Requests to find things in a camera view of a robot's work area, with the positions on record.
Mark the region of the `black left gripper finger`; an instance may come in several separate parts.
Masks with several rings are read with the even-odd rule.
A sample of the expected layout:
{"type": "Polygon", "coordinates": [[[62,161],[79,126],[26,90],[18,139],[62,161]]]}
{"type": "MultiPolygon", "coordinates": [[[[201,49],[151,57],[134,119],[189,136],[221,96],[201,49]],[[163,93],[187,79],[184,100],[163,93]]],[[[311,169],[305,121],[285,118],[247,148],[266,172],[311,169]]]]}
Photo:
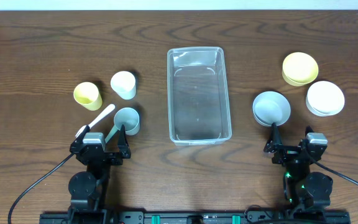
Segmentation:
{"type": "Polygon", "coordinates": [[[126,139],[126,128],[122,124],[119,131],[119,139],[117,141],[117,146],[119,148],[119,152],[129,152],[129,145],[126,139]]]}
{"type": "Polygon", "coordinates": [[[78,142],[82,143],[85,134],[88,133],[89,131],[90,131],[90,127],[88,125],[82,126],[75,135],[75,143],[78,142]]]}

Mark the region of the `mint green plastic spoon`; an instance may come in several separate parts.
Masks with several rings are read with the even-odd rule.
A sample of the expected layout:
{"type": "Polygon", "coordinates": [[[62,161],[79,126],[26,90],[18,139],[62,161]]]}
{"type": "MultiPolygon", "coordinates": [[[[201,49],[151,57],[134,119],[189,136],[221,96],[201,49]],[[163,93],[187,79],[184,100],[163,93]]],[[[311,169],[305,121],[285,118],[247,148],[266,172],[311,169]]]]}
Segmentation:
{"type": "Polygon", "coordinates": [[[109,140],[117,133],[119,129],[114,125],[108,135],[105,138],[105,143],[108,143],[109,140]]]}

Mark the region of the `grey plastic bowl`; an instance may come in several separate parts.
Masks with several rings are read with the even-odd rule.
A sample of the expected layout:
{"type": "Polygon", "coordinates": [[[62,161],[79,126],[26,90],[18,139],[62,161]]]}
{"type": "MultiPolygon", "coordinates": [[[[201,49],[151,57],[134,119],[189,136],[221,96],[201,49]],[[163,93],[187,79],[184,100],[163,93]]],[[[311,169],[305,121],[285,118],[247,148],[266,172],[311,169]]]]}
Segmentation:
{"type": "Polygon", "coordinates": [[[286,123],[291,115],[289,101],[276,91],[265,91],[257,95],[252,104],[252,112],[256,122],[270,127],[286,123]]]}

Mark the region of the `grey plastic cup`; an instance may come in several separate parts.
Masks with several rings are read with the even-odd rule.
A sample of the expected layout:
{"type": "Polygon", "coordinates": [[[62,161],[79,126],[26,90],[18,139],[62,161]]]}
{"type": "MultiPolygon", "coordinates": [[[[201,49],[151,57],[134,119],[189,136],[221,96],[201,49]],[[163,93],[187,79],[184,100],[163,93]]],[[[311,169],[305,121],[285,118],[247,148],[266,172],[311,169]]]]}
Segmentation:
{"type": "Polygon", "coordinates": [[[133,136],[140,130],[140,116],[133,108],[122,108],[114,116],[114,127],[117,130],[124,125],[127,135],[133,136]]]}

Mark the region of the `yellow plastic cup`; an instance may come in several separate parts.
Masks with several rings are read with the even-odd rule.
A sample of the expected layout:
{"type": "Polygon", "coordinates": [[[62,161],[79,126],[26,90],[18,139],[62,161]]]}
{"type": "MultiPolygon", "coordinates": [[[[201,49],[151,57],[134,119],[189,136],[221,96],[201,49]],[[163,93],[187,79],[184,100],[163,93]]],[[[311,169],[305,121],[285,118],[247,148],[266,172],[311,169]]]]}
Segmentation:
{"type": "Polygon", "coordinates": [[[78,84],[73,91],[73,97],[77,103],[90,111],[100,109],[103,104],[98,87],[91,82],[78,84]]]}

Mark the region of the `yellow plastic bowl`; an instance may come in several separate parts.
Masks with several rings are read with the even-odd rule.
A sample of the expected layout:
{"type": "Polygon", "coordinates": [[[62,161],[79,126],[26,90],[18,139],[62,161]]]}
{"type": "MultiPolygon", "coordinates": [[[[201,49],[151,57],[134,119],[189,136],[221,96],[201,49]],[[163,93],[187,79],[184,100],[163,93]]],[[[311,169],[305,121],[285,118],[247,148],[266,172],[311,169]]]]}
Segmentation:
{"type": "Polygon", "coordinates": [[[282,63],[282,77],[292,86],[303,86],[313,82],[319,73],[316,60],[303,52],[287,55],[282,63]]]}

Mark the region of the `white plastic cup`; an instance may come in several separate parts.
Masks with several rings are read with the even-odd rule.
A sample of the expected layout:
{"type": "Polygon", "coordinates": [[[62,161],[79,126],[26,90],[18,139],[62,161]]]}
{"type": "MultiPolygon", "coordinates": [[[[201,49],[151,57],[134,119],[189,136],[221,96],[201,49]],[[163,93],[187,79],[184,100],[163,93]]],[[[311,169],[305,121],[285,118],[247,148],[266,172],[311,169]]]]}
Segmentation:
{"type": "Polygon", "coordinates": [[[110,82],[111,88],[124,100],[131,100],[136,94],[135,76],[128,71],[115,73],[110,82]]]}

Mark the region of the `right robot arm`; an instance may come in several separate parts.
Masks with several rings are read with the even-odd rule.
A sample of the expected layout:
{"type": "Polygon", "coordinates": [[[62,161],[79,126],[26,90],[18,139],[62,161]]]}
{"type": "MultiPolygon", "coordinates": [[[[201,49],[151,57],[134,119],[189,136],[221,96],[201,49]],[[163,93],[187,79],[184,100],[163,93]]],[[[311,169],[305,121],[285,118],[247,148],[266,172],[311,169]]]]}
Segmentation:
{"type": "Polygon", "coordinates": [[[285,199],[290,202],[290,206],[276,217],[326,221],[324,208],[331,203],[333,179],[321,172],[310,171],[310,165],[321,159],[328,140],[324,134],[316,133],[308,126],[305,138],[297,146],[288,146],[282,143],[275,123],[271,129],[264,152],[272,153],[272,163],[285,168],[283,190],[285,199]]]}

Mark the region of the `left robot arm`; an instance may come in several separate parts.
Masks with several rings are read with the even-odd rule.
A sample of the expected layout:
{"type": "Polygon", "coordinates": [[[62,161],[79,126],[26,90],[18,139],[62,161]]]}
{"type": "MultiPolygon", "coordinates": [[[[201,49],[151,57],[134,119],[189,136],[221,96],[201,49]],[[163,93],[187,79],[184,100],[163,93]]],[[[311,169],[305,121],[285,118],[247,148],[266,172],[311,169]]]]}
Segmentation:
{"type": "Polygon", "coordinates": [[[109,223],[115,219],[113,212],[104,209],[104,201],[110,169],[121,166],[131,157],[126,139],[125,126],[121,126],[117,152],[106,152],[106,142],[101,133],[92,133],[86,125],[70,145],[70,152],[86,166],[86,170],[75,174],[69,181],[71,202],[67,223],[109,223]]]}

